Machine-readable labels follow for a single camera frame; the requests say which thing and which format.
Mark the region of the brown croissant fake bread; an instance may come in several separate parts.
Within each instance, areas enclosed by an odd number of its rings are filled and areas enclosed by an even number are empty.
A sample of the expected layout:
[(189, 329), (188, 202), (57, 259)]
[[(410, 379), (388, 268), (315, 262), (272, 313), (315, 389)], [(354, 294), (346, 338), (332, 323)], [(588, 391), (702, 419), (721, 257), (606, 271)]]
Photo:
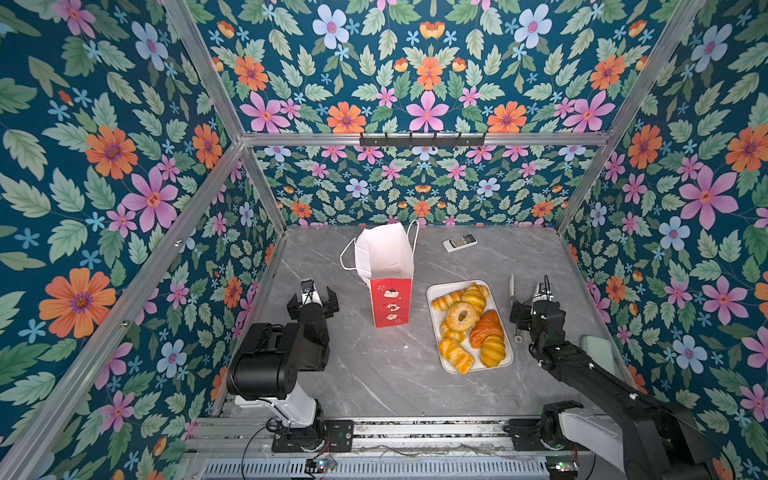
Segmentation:
[(504, 328), (496, 310), (487, 310), (474, 325), (469, 335), (470, 346), (480, 349), (489, 336), (497, 336), (505, 339)]

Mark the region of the small orange fake bread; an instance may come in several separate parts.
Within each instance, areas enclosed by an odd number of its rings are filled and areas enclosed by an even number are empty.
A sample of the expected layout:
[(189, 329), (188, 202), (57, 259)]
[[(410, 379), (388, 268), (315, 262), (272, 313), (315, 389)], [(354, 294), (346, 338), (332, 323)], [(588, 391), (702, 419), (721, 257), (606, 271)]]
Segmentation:
[(506, 358), (505, 341), (498, 335), (489, 335), (480, 348), (480, 361), (486, 368), (499, 366)]

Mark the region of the ring donut fake bread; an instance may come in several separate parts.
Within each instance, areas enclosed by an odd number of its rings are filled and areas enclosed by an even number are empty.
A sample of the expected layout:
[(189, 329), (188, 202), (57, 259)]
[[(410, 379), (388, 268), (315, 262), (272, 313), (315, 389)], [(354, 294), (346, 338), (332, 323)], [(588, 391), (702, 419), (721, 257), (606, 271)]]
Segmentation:
[(456, 331), (470, 330), (479, 321), (480, 316), (467, 303), (454, 304), (446, 313), (445, 321)]

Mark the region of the red white paper bag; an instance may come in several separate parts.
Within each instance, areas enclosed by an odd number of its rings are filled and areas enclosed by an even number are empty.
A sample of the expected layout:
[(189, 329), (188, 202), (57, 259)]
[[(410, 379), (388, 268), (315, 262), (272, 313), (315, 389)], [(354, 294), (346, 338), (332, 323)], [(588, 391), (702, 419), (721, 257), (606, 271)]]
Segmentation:
[(417, 220), (364, 229), (339, 255), (341, 268), (367, 286), (377, 329), (409, 323), (419, 231)]

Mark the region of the orange swirl fake bread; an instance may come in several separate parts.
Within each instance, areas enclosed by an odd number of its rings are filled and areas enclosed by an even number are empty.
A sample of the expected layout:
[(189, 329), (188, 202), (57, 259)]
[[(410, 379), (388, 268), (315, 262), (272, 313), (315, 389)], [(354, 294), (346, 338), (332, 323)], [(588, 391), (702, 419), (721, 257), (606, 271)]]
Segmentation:
[(440, 356), (461, 375), (467, 374), (474, 366), (474, 356), (453, 338), (443, 338), (438, 345), (438, 350)]

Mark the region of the pale yellow croissant bread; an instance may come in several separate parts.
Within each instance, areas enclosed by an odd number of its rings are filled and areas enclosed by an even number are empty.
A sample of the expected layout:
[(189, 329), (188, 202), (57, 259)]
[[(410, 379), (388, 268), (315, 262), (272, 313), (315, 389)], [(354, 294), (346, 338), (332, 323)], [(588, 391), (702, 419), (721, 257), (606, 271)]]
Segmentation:
[(486, 295), (483, 288), (476, 283), (472, 283), (464, 290), (461, 301), (471, 305), (478, 316), (485, 312), (487, 305)]

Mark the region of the long yellow fake bread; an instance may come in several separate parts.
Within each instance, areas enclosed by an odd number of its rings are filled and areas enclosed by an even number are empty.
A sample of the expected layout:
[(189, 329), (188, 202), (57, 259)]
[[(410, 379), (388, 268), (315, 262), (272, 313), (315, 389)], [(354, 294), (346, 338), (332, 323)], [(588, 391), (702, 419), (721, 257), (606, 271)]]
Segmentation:
[(476, 295), (482, 294), (485, 299), (488, 299), (491, 296), (491, 293), (488, 287), (472, 285), (468, 289), (453, 291), (432, 300), (431, 307), (438, 311), (447, 311), (454, 304), (461, 302), (467, 292), (470, 292), (470, 293), (474, 292)]

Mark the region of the round bundt fake bread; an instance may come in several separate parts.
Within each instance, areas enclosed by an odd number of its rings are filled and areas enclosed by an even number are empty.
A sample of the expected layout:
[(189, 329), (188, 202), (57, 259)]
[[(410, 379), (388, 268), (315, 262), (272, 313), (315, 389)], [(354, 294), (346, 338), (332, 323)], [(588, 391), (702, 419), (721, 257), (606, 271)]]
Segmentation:
[(446, 321), (440, 324), (440, 335), (442, 339), (450, 338), (458, 343), (462, 343), (468, 336), (467, 330), (456, 331), (450, 328)]

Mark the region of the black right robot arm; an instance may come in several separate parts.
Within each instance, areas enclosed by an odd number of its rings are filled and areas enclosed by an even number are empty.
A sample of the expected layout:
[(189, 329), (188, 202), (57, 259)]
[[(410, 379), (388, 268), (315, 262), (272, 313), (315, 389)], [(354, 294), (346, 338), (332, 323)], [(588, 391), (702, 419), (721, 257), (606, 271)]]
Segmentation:
[(598, 416), (578, 401), (544, 406), (541, 441), (554, 447), (579, 444), (619, 469), (629, 479), (715, 479), (712, 441), (679, 404), (664, 403), (620, 380), (567, 340), (565, 312), (548, 280), (539, 282), (527, 302), (512, 300), (515, 332), (528, 332), (528, 351), (554, 379), (596, 405)]

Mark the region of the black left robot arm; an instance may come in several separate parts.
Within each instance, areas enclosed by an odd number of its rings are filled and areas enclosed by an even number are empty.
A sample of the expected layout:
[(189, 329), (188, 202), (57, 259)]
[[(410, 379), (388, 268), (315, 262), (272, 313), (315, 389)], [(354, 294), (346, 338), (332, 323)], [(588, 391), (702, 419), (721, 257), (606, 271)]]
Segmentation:
[(339, 311), (336, 292), (324, 295), (312, 280), (301, 282), (301, 293), (287, 303), (284, 325), (251, 325), (233, 356), (228, 393), (242, 409), (266, 409), (285, 427), (309, 428), (321, 417), (319, 402), (298, 383), (301, 372), (322, 372), (330, 356), (327, 320)]

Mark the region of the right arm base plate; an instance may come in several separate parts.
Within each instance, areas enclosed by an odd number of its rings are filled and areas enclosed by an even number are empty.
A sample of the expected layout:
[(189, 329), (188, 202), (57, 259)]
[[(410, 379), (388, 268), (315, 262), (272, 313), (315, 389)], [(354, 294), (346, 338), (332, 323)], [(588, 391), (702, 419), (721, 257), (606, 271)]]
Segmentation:
[(543, 422), (540, 418), (512, 418), (503, 424), (504, 433), (511, 439), (516, 451), (590, 452), (582, 444), (567, 439), (559, 426)]

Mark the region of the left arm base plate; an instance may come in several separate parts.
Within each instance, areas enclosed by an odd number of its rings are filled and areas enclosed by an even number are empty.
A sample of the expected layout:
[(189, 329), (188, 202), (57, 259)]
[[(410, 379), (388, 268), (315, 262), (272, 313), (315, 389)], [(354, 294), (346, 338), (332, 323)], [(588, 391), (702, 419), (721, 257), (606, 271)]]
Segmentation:
[(352, 420), (316, 421), (309, 427), (289, 428), (278, 423), (274, 429), (273, 453), (348, 453), (352, 450), (355, 423)]

